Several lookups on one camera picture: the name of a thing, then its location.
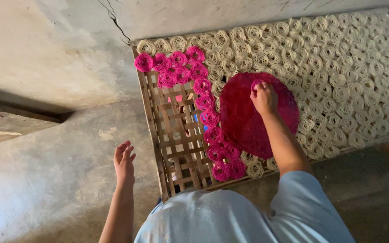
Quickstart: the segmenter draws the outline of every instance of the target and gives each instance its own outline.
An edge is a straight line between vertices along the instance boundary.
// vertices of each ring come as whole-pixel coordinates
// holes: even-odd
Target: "shirt sleeve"
[[[306,172],[292,171],[280,178],[271,212],[272,228],[280,232],[291,229],[302,235],[317,235],[321,242],[354,242],[318,180]]]

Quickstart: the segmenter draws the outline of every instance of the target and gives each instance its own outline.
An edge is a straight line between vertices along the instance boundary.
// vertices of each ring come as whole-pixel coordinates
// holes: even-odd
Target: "light blue shirt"
[[[284,174],[272,216],[230,190],[186,191],[160,203],[135,242],[355,242],[319,182],[302,171]]]

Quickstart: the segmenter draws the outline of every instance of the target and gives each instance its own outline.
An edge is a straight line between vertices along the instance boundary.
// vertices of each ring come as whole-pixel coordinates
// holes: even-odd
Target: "person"
[[[280,171],[272,214],[266,216],[234,191],[183,191],[154,208],[135,242],[354,242],[280,118],[272,85],[258,84],[250,98],[262,116]],[[117,186],[101,243],[132,241],[132,150],[129,141],[116,148]]]

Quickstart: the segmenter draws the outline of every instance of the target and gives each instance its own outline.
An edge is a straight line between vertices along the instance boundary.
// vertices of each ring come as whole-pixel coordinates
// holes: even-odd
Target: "round pink sheet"
[[[261,115],[251,102],[251,83],[262,79],[271,83],[278,94],[278,113],[295,134],[298,129],[298,106],[289,89],[267,73],[239,73],[224,86],[220,95],[220,121],[228,139],[249,154],[269,159],[273,156]]]

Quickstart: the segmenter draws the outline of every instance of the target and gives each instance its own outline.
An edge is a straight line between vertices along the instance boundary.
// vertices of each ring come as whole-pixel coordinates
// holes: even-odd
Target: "wall crack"
[[[108,11],[108,16],[109,18],[112,19],[113,23],[116,25],[116,27],[118,27],[118,29],[121,31],[122,35],[124,37],[126,37],[128,39],[128,41],[131,41],[130,38],[128,38],[125,34],[124,34],[124,31],[121,29],[121,27],[118,25],[118,18],[116,17],[116,13],[115,13],[115,10],[112,8],[112,5],[111,3],[109,2],[109,0],[107,0],[107,2],[109,3],[109,6],[110,8],[112,9],[112,11],[106,7],[100,0],[98,0],[98,2],[106,8],[106,10]],[[127,42],[125,42],[122,38],[121,38],[122,42],[124,42],[126,45],[129,45]]]

